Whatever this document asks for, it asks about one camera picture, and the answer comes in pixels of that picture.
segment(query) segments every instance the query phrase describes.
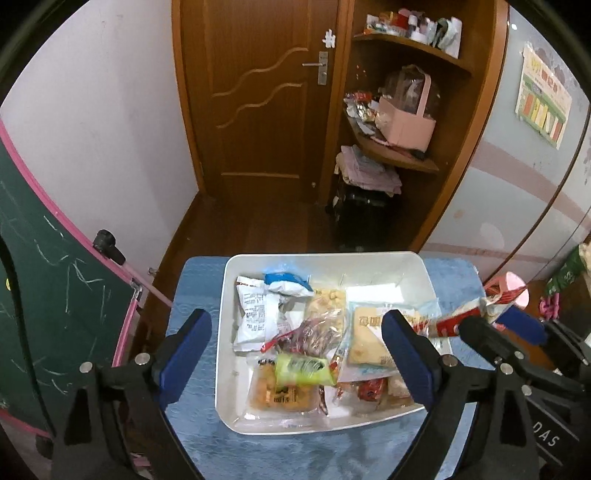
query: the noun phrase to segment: snack package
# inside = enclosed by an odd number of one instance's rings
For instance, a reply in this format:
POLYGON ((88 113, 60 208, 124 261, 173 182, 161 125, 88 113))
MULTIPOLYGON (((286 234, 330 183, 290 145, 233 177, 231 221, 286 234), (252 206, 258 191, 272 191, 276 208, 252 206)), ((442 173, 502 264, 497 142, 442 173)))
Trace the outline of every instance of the snack package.
POLYGON ((280 353, 275 364, 277 385, 334 385, 326 358, 280 353))
POLYGON ((275 361, 261 359, 248 391, 252 408, 278 411, 312 411, 319 406, 318 389, 312 385, 279 387, 275 379, 275 361))
POLYGON ((392 377, 338 383, 336 394, 332 396, 331 406, 345 408, 350 414, 358 416, 377 410, 412 405, 414 401, 404 382, 402 387, 396 379, 391 392, 391 379, 392 377))
POLYGON ((320 319, 331 323, 331 326, 342 335, 345 331, 346 294, 343 290, 333 288, 317 288, 314 296, 306 307, 306 319, 320 319))
POLYGON ((314 290, 308 282, 291 273, 268 273, 265 275, 267 290, 281 293, 290 297, 305 298, 314 295, 314 290))
POLYGON ((315 427, 323 425, 320 393, 316 385, 280 387, 275 380, 275 359, 254 357, 254 369, 244 413, 236 419, 242 429, 315 427))
POLYGON ((345 337, 333 358, 339 383, 374 380, 398 374, 398 368, 382 340, 382 318, 390 310, 400 310, 411 325, 441 313, 437 300, 417 308, 378 301, 350 302, 345 337))
POLYGON ((492 295, 471 300, 458 307, 449 315, 435 319, 421 320, 416 325, 413 325, 413 328, 417 333, 429 337, 458 336, 458 327, 463 319, 475 315, 482 316, 488 323, 493 323, 515 303, 517 297, 526 289, 527 286, 523 286, 502 294, 489 292, 492 295))
POLYGON ((277 352, 325 358, 327 353, 339 344, 341 338, 342 333, 335 326, 332 314, 328 312, 324 317, 304 320, 291 332, 277 335, 262 346, 261 353, 275 348, 277 352))
POLYGON ((236 290, 244 315, 234 340, 234 351, 258 350, 265 342, 265 283, 256 278, 238 277, 236 290))

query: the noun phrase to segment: pink basket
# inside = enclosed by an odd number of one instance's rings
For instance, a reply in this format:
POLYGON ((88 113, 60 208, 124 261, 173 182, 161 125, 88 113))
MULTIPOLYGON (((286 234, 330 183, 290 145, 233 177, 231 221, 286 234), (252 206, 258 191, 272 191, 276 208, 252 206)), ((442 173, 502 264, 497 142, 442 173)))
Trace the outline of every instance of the pink basket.
POLYGON ((386 97, 380 98, 375 125, 390 144, 409 150, 427 151, 437 123, 424 116, 430 89, 431 76, 425 74, 425 85, 416 115, 396 108, 392 100, 386 97))

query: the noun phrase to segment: wooden door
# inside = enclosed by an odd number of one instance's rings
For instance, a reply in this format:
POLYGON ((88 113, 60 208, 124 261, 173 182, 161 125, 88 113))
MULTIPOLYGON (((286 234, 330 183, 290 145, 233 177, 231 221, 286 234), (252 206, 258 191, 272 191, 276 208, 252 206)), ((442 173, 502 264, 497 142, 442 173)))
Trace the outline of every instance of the wooden door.
POLYGON ((190 115, 209 194, 238 202, 316 199, 338 0, 182 0, 190 115), (326 85, 319 61, 329 52, 326 85))

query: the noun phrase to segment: wooden shelf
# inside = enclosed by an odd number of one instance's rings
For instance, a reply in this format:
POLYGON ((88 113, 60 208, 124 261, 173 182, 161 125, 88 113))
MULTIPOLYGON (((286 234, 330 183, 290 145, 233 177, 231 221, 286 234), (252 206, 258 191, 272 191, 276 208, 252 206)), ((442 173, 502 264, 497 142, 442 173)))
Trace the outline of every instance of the wooden shelf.
POLYGON ((448 55, 447 53, 439 50, 438 48, 432 47, 431 45, 425 45, 423 43, 419 43, 418 41, 411 40, 410 38, 405 37, 396 37, 394 35, 387 35, 385 33, 372 33, 369 35, 358 34, 353 36, 353 41, 371 41, 371 40, 381 40, 381 41, 388 41, 391 43, 397 43, 399 45, 404 45, 407 48, 414 48, 415 50, 420 50, 429 55, 434 57, 438 57, 456 67, 464 70, 465 72, 472 75, 472 69, 466 64, 463 60, 458 60, 448 55))
POLYGON ((435 165, 435 162, 429 158, 425 160, 417 160, 416 158, 408 158, 407 156, 392 150, 384 145, 371 140, 364 136, 363 132, 357 125, 357 121, 347 115, 347 112, 343 111, 346 119, 349 121, 351 131, 355 136, 355 141, 361 151, 373 160, 386 163, 398 168, 406 168, 407 170, 418 170, 426 173, 437 174, 439 168, 435 165))

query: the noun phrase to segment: blue tablecloth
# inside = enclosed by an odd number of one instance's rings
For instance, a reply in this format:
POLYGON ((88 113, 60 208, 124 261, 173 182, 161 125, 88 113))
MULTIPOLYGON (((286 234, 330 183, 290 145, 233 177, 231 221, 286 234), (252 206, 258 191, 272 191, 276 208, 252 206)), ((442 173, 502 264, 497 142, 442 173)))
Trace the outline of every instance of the blue tablecloth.
MULTIPOLYGON (((189 456, 207 479, 371 479, 387 478, 411 444, 425 411, 373 426, 294 436, 245 436, 226 427, 214 407, 217 326, 223 271, 228 258, 196 257, 187 261, 178 282, 167 334, 178 331, 195 308, 212 316, 213 336, 180 400, 166 415, 189 456)), ((424 260, 441 310, 451 312, 484 294, 469 262, 424 260)), ((471 367, 490 368, 459 338, 453 352, 471 367)), ((467 406, 438 478, 453 473, 470 427, 467 406)))

